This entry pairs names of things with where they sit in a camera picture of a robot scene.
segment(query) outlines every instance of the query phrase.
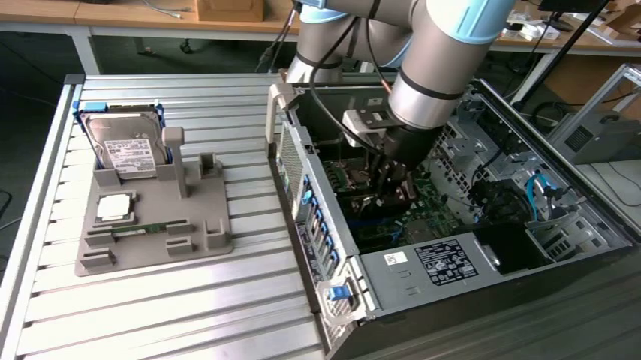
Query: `hard drive label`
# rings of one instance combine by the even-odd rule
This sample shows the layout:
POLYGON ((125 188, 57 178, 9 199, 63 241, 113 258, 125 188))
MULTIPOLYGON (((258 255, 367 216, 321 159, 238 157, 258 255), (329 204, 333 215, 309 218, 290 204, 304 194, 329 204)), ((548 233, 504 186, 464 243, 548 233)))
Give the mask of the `hard drive label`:
POLYGON ((416 247, 413 250, 431 283, 436 286, 479 274, 455 239, 416 247))
POLYGON ((104 145, 110 163, 118 173, 154 170, 156 164, 148 139, 106 140, 104 145))

